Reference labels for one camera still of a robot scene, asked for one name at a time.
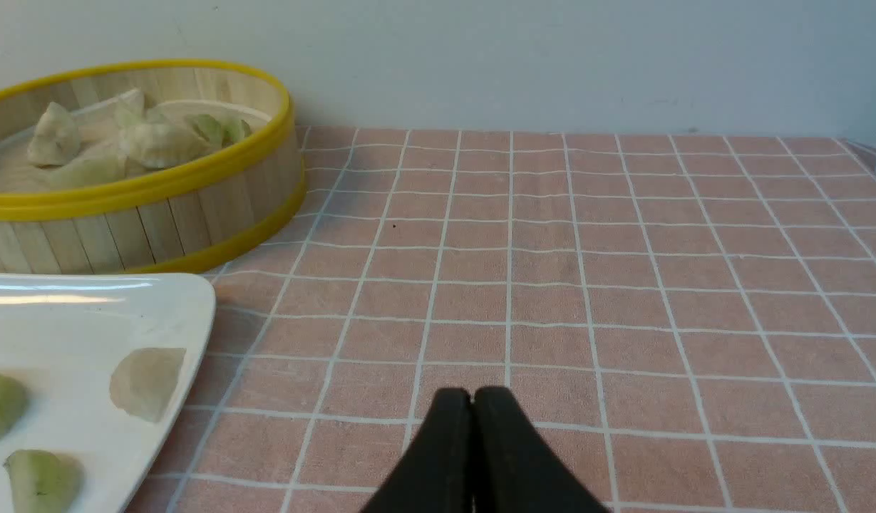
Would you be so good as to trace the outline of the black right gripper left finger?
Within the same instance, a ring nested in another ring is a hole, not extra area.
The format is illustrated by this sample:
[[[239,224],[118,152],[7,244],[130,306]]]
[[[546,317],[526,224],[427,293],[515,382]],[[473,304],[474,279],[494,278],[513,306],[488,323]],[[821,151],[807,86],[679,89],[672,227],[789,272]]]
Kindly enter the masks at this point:
[[[417,435],[363,512],[470,512],[470,394],[440,388]]]

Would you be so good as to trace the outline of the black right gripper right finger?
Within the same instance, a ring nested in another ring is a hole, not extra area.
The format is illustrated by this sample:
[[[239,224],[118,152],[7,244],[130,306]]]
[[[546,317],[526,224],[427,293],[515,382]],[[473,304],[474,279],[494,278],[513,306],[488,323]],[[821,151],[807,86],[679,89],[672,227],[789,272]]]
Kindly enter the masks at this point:
[[[473,414],[475,511],[607,512],[552,451],[510,389],[477,390]]]

